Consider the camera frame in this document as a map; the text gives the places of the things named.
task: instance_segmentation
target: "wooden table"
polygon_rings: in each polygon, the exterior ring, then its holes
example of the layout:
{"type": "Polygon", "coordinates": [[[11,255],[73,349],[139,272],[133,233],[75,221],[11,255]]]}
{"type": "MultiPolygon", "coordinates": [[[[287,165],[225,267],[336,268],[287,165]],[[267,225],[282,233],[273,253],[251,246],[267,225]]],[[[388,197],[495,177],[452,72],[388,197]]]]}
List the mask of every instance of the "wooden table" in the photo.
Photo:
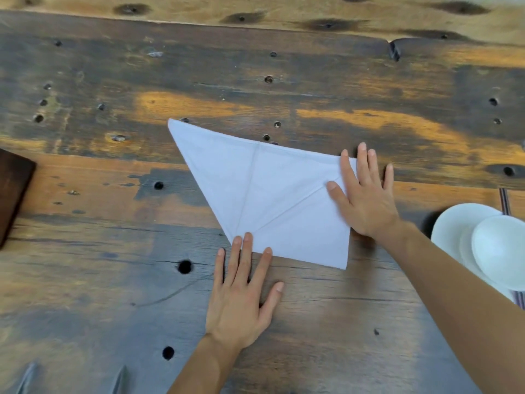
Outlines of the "wooden table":
{"type": "MultiPolygon", "coordinates": [[[[364,140],[427,233],[451,205],[499,208],[498,185],[525,218],[522,48],[0,12],[0,50],[0,146],[38,163],[0,252],[2,390],[38,359],[36,392],[107,392],[126,364],[130,392],[162,393],[189,357],[228,243],[170,117],[330,154],[364,140]]],[[[373,242],[352,235],[346,271],[276,258],[264,295],[277,279],[224,392],[479,392],[373,242]]]]}

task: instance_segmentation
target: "right hand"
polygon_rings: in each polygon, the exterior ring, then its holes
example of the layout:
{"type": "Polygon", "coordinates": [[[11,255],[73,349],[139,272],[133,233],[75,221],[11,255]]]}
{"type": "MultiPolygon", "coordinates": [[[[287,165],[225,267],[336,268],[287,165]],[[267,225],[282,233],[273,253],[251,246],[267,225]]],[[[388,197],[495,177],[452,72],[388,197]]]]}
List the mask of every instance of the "right hand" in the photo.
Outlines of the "right hand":
{"type": "Polygon", "coordinates": [[[381,231],[399,221],[393,186],[394,166],[386,167],[385,180],[381,186],[377,155],[373,149],[366,151],[366,144],[358,146],[358,176],[348,160],[348,151],[341,152],[341,174],[346,193],[333,181],[326,184],[330,197],[337,203],[339,212],[361,235],[377,239],[381,231]]]}

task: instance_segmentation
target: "white plate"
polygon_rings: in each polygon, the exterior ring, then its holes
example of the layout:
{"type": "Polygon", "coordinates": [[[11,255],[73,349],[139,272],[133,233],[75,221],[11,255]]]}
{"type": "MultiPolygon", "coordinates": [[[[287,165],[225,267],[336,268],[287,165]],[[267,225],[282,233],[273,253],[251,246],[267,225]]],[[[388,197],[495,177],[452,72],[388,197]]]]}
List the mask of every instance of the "white plate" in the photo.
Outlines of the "white plate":
{"type": "Polygon", "coordinates": [[[478,203],[463,203],[445,210],[437,219],[430,239],[450,257],[515,302],[514,292],[496,284],[481,271],[472,253],[472,231],[485,218],[502,215],[495,208],[478,203]]]}

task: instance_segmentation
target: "left hand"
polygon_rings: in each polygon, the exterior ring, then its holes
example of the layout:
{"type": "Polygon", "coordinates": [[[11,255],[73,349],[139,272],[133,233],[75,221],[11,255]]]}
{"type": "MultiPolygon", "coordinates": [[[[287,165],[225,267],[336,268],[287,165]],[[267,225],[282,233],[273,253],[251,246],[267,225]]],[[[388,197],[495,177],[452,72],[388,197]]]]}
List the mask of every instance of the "left hand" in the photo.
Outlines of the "left hand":
{"type": "Polygon", "coordinates": [[[241,237],[233,240],[228,261],[228,272],[223,283],[224,249],[215,258],[212,294],[206,315],[206,334],[232,351],[240,351],[252,344],[272,321],[273,310],[282,296],[283,282],[273,285],[266,302],[259,308],[262,285],[272,261],[272,249],[262,254],[252,280],[253,236],[246,233],[241,251],[241,237]]]}

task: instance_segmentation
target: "hand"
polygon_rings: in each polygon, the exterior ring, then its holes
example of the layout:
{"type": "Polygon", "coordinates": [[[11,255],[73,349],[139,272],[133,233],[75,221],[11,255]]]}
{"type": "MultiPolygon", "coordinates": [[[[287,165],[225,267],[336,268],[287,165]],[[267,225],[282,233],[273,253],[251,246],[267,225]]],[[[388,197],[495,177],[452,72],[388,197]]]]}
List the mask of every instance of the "hand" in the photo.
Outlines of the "hand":
{"type": "Polygon", "coordinates": [[[248,347],[266,330],[284,287],[283,282],[274,284],[265,304],[259,308],[262,285],[272,261],[272,249],[267,247],[264,250],[248,283],[252,267],[252,234],[246,233],[244,236],[242,251],[241,241],[239,236],[233,240],[224,283],[225,251],[221,248],[217,252],[212,295],[206,315],[206,334],[232,351],[248,347]]]}
{"type": "Polygon", "coordinates": [[[340,165],[347,195],[339,185],[330,181],[326,184],[330,197],[337,203],[348,225],[361,235],[377,239],[382,230],[399,220],[393,194],[394,166],[389,164],[386,167],[381,186],[377,155],[373,149],[367,152],[364,142],[358,146],[357,178],[346,149],[341,152],[340,165]]]}

